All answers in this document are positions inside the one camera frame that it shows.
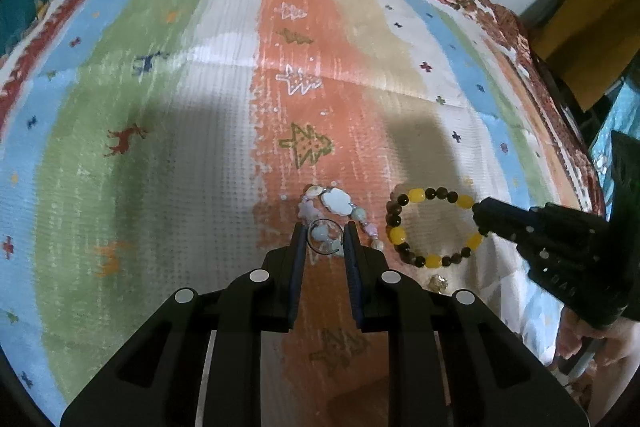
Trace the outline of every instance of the white circular marker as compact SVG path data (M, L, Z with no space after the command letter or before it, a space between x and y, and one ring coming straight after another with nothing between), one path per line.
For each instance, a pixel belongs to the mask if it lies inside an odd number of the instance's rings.
M473 293L466 290L460 290L458 293L456 293L456 299L460 304L466 304L467 306L476 302L476 297L473 295Z
M265 282L269 278L269 272L262 268L252 271L249 274L249 279L253 282Z
M383 272L382 280L388 284L398 284L400 282L400 274L393 270L387 270Z
M193 291L188 288L182 288L175 293L174 299L180 304L185 304L193 299Z

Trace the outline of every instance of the orange stripe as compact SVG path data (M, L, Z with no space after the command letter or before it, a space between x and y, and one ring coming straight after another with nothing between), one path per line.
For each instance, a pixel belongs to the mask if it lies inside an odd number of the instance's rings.
M279 13L283 2L308 15L283 20ZM287 43L282 34L285 28L289 35L298 33L313 42ZM390 185L378 151L386 148L385 131L373 117L375 110L365 98L366 88L352 83L366 73L365 57L345 38L334 1L262 0L258 34L258 63L262 67L254 75L252 93L257 131L254 158L264 184L262 201L254 208L261 227L260 247L286 244L297 221L300 196L311 183L328 186L337 182L354 203L366 209L384 235ZM322 87L289 96L286 83L275 79L287 64L294 71L302 68L318 76ZM293 151L278 144L291 136L291 123L303 128L311 125L316 133L329 137L333 152L320 157L315 165L307 160L297 169ZM368 244L365 237L361 240ZM296 327L283 340L284 373L299 394L296 400L303 416L299 425L327 425L331 397L386 375L385 335L367 335L366 347L358 347L361 338L351 318L344 260L322 258L312 266L307 257ZM359 354L360 349L366 353ZM331 365L336 366L332 376Z

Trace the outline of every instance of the yellow bead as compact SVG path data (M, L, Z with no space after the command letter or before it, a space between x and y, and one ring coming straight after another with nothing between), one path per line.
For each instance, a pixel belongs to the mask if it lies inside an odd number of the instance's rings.
M458 201L456 201L456 204L460 208L471 208L472 206L474 206L474 203L476 203L474 201L474 198L472 198L471 196L467 196L466 194L462 194L462 196L458 198Z
M476 248L478 248L480 246L480 243L482 243L482 240L484 238L482 237L482 235L479 232L476 232L474 235L472 235L469 240L466 242L466 245L471 249L471 250L475 250Z
M421 188L412 188L409 190L409 201L412 203L420 203L421 201L424 201L424 198L424 190Z
M393 227L389 230L389 240L394 245L402 245L406 241L406 232L402 227Z
M440 268L440 266L442 266L442 257L434 253L430 253L424 258L424 265L427 268Z

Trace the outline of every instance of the red deer motif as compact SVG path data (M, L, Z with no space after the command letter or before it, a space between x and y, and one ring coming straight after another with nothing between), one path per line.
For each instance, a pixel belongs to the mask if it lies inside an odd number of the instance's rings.
M129 150L129 138L131 138L131 136L133 136L134 134L137 134L142 139L145 139L147 131L145 129L142 129L141 127L138 127L136 124L133 124L131 127L127 127L124 131L109 131L109 138L117 138L118 144L109 146L111 152L105 154L105 156L115 156L116 154L126 153Z

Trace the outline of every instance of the cross motif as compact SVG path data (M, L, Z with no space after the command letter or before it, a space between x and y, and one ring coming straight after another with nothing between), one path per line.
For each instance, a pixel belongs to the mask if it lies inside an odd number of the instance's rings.
M302 68L298 68L298 71L294 73L293 66L287 64L284 74L277 74L276 80L279 82L287 83L287 92L289 96L292 96L299 91L300 94L307 94L309 89L318 89L322 86L322 80L316 76L306 76Z
M2 249L4 250L4 254L7 260L11 259L12 254L14 253L14 245L11 243L11 236L6 236L6 241L2 242Z

